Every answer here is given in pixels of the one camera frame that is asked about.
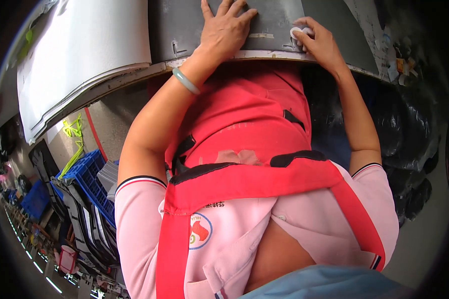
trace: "yellow strap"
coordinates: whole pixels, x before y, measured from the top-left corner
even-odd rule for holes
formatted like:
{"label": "yellow strap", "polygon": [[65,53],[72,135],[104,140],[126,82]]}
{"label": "yellow strap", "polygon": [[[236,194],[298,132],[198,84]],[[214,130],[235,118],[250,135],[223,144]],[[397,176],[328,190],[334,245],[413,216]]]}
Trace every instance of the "yellow strap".
{"label": "yellow strap", "polygon": [[78,159],[81,157],[83,153],[83,135],[81,133],[81,125],[82,125],[81,113],[78,114],[77,119],[71,124],[68,124],[66,120],[63,120],[63,124],[64,124],[63,132],[65,132],[65,134],[68,137],[73,137],[73,135],[75,135],[76,137],[80,137],[80,139],[75,141],[75,144],[78,146],[78,150],[72,156],[70,161],[68,161],[68,163],[65,165],[65,168],[63,168],[62,173],[60,174],[58,179],[62,179],[62,177],[70,170],[73,164],[75,164],[78,161]]}

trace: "hand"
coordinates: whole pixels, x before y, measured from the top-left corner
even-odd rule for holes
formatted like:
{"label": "hand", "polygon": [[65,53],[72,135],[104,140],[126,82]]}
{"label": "hand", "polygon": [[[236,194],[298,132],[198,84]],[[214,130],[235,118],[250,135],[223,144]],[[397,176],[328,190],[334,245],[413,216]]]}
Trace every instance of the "hand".
{"label": "hand", "polygon": [[231,58],[243,46],[249,33],[249,22],[257,14],[256,9],[249,9],[238,17],[246,1],[231,3],[233,0],[223,0],[216,16],[213,16],[208,1],[201,1],[204,27],[200,48],[205,48],[218,64]]}
{"label": "hand", "polygon": [[331,75],[336,78],[339,77],[341,70],[349,70],[336,45],[333,34],[328,29],[324,28],[311,17],[299,18],[293,24],[308,25],[314,31],[314,39],[300,31],[293,31],[293,34],[306,46],[308,52],[316,58],[316,61],[331,73]]}

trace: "white panel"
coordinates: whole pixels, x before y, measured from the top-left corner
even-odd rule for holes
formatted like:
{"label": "white panel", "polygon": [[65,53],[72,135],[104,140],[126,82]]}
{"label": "white panel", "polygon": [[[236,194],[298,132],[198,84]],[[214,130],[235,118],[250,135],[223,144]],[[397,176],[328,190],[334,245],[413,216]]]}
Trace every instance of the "white panel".
{"label": "white panel", "polygon": [[78,95],[151,64],[146,0],[62,0],[49,13],[17,70],[28,143]]}

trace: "striped sleeve cuff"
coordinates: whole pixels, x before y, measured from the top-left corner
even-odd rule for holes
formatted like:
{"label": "striped sleeve cuff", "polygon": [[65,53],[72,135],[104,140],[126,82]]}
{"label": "striped sleeve cuff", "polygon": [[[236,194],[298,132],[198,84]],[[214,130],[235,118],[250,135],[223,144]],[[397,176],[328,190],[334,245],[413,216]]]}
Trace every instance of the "striped sleeve cuff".
{"label": "striped sleeve cuff", "polygon": [[351,177],[354,178],[355,176],[357,176],[359,173],[363,172],[365,169],[371,168],[371,167],[380,167],[381,169],[383,169],[383,167],[381,166],[381,164],[379,163],[369,163],[363,167],[361,167],[358,171],[356,171]]}
{"label": "striped sleeve cuff", "polygon": [[166,189],[165,183],[163,183],[162,180],[160,180],[159,178],[156,178],[154,176],[133,176],[133,177],[128,178],[120,183],[120,185],[116,188],[115,197],[118,194],[118,192],[120,192],[120,190],[123,189],[125,186],[128,186],[133,183],[138,183],[138,182],[151,182],[151,183],[158,184]]}

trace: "pink polo shirt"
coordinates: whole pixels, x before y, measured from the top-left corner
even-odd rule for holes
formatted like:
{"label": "pink polo shirt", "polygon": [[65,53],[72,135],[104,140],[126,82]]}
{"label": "pink polo shirt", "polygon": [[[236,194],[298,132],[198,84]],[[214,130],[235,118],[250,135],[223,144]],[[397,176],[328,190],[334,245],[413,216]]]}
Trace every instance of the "pink polo shirt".
{"label": "pink polo shirt", "polygon": [[[378,164],[353,177],[335,164],[371,217],[389,261],[399,231],[386,173]],[[149,176],[121,183],[115,219],[121,269],[132,299],[156,297],[155,270],[166,185]],[[243,294],[257,245],[273,219],[317,264],[372,267],[374,255],[358,242],[328,189],[208,205],[192,215],[190,251],[183,285],[186,298]]]}

